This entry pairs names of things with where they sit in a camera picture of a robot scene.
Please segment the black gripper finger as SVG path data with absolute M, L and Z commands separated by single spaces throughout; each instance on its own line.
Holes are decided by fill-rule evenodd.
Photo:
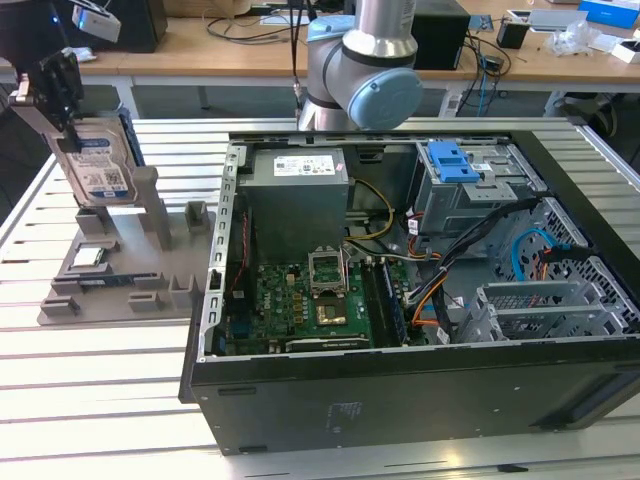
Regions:
M 42 95 L 45 99 L 45 117 L 63 134 L 58 140 L 65 153 L 79 153 L 80 139 L 74 119 L 80 112 L 84 89 L 77 57 L 72 49 L 62 49 L 40 62 Z

